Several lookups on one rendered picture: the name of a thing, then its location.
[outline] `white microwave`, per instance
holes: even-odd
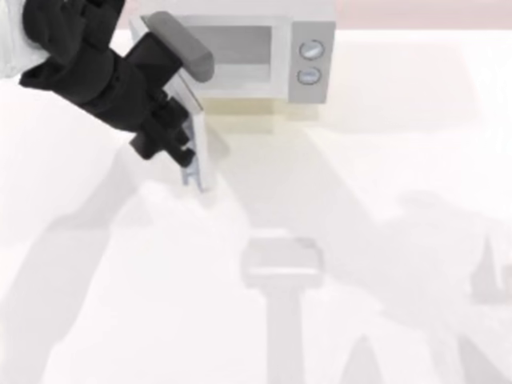
[[[200,98],[327,100],[335,0],[145,0],[140,15],[166,11],[214,55],[206,83],[184,75]],[[140,38],[136,22],[130,24]]]

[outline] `person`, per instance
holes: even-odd
[[[50,56],[26,36],[22,23],[25,1],[0,0],[0,79],[15,78]]]

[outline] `white floor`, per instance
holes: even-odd
[[[512,380],[512,32],[343,32],[327,106],[208,102],[209,196],[52,95],[0,106],[2,384],[265,382],[260,229],[324,253],[307,384]]]

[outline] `microwave control panel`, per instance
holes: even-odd
[[[288,100],[322,104],[327,100],[336,22],[294,21]]]

